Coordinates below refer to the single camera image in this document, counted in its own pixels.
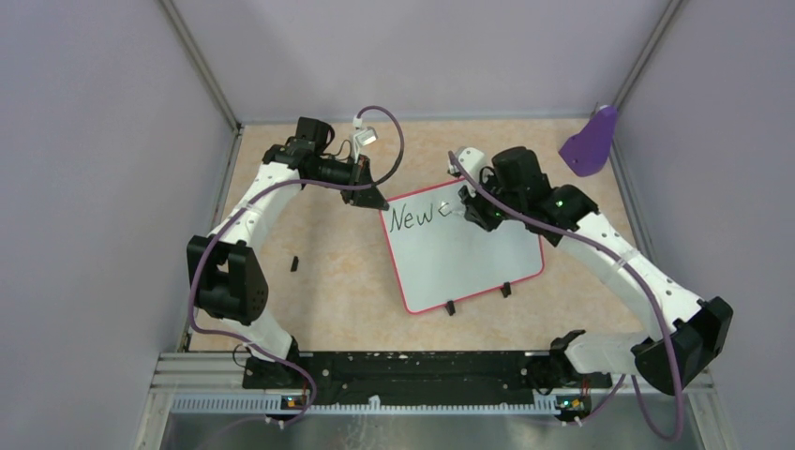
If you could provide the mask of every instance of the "tabletop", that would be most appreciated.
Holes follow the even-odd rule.
[[[364,153],[373,178],[391,167],[398,134],[390,122],[366,124],[379,139]],[[590,196],[614,228],[632,242],[623,202],[609,164],[579,178],[558,156],[566,139],[585,119],[521,119],[405,122],[405,156],[397,173],[380,186],[384,197],[436,185],[450,179],[447,152],[472,146],[489,157],[518,145],[536,152],[550,184],[573,184]],[[333,124],[337,136],[327,151],[336,152],[351,130]],[[284,143],[295,124],[246,126],[235,162],[225,214],[254,180],[264,152]],[[400,296],[390,254],[376,210],[343,203],[337,191],[307,186],[287,205],[258,251],[269,286],[267,308],[303,351],[491,351],[545,350],[552,339],[574,329],[629,332],[638,320],[577,260],[543,241],[544,272],[512,286],[512,295],[488,292],[444,308],[412,315]],[[293,256],[300,263],[291,272]],[[198,321],[223,328],[200,312]],[[194,335],[190,349],[231,350],[237,342]]]

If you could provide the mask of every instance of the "whiteboard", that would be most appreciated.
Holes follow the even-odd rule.
[[[485,232],[461,214],[440,212],[443,202],[460,205],[464,183],[455,180],[397,196],[389,199],[389,211],[381,211],[400,294],[412,314],[544,270],[541,238],[522,223],[509,220]]]

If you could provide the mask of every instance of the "floor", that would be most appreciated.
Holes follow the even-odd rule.
[[[406,150],[396,175],[381,186],[386,198],[449,180],[446,153],[473,146],[489,155],[525,145],[538,155],[552,186],[574,184],[599,204],[624,236],[632,236],[611,168],[576,177],[557,151],[584,119],[406,122]],[[366,148],[373,177],[385,173],[398,149],[389,122],[368,122],[379,140]],[[334,124],[336,151],[351,124]],[[248,126],[236,160],[225,212],[254,179],[263,153],[293,135],[294,124]],[[543,243],[545,270],[503,298],[486,293],[442,309],[412,315],[403,306],[376,211],[350,207],[339,193],[307,187],[285,208],[258,257],[270,296],[267,307],[306,351],[542,350],[573,329],[641,329],[623,304],[576,260]],[[293,255],[300,258],[291,273]],[[203,312],[204,326],[222,325]],[[230,350],[237,342],[194,336],[191,350]]]

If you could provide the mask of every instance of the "purple cloth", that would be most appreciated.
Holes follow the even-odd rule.
[[[603,107],[582,131],[566,141],[558,153],[572,172],[577,176],[589,176],[605,167],[618,120],[619,113],[614,107]]]

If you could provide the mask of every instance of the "gray floor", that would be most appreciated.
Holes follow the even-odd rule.
[[[673,428],[673,401],[648,396],[658,426]],[[389,450],[513,450],[513,449],[700,449],[688,409],[685,432],[676,443],[659,440],[647,428],[634,396],[619,396],[583,428],[542,427],[517,416],[310,416],[279,431],[261,421],[247,422],[213,437],[241,415],[174,414],[161,450],[194,449],[389,449]]]

